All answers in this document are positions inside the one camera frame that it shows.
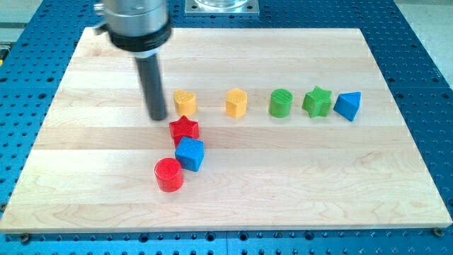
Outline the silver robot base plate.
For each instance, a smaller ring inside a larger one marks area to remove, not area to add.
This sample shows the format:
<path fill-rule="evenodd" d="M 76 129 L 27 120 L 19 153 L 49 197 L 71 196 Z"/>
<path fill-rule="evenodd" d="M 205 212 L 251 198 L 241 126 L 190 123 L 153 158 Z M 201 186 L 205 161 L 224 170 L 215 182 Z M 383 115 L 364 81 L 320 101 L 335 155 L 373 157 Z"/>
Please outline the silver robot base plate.
<path fill-rule="evenodd" d="M 187 16 L 252 15 L 260 13 L 259 0 L 184 0 Z"/>

